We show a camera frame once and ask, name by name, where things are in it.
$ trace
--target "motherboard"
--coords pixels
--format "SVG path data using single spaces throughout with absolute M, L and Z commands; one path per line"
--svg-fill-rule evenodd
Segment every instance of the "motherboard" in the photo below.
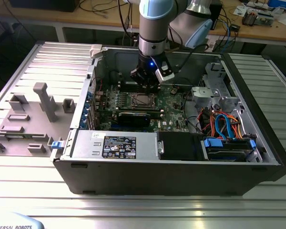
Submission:
M 91 113 L 96 130 L 188 132 L 184 93 L 177 87 L 161 86 L 148 94 L 133 91 L 111 85 L 95 93 Z

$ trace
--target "metal slotted table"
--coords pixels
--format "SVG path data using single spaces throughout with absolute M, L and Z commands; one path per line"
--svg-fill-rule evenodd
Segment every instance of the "metal slotted table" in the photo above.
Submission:
M 10 109 L 6 101 L 19 87 L 30 101 L 37 101 L 30 81 L 51 83 L 49 95 L 56 101 L 68 95 L 77 102 L 91 64 L 89 49 L 82 44 L 37 44 L 0 94 L 0 122 Z M 69 61 L 59 60 L 62 56 Z M 286 78 L 261 56 L 230 57 L 286 149 Z M 58 71 L 57 66 L 65 69 Z M 79 88 L 68 88 L 71 84 Z M 286 176 L 264 182 L 243 197 L 89 196 L 71 193 L 48 157 L 0 156 L 0 209 L 31 216 L 46 229 L 286 228 Z

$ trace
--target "robotic arm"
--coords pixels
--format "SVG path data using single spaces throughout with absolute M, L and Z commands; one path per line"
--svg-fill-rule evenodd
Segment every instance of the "robotic arm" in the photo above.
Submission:
M 139 0 L 127 0 L 138 3 Z M 141 0 L 139 63 L 131 78 L 150 89 L 174 78 L 175 73 L 166 55 L 166 39 L 185 42 L 193 48 L 203 42 L 211 26 L 211 0 Z M 176 31 L 171 37 L 169 26 Z

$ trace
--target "electronic circuit board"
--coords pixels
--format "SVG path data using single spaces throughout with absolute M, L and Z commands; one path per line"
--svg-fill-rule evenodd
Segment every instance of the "electronic circuit board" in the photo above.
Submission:
M 99 93 L 96 112 L 99 113 L 99 130 L 131 132 L 177 131 L 188 132 L 183 114 L 183 93 L 172 86 L 162 86 L 157 94 L 121 92 L 109 87 Z M 134 112 L 151 116 L 150 124 L 145 128 L 125 128 L 117 123 L 121 112 Z

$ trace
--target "warning label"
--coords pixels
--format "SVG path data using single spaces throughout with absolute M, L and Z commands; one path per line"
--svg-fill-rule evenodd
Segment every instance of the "warning label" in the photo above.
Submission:
M 105 136 L 102 157 L 136 159 L 136 137 Z

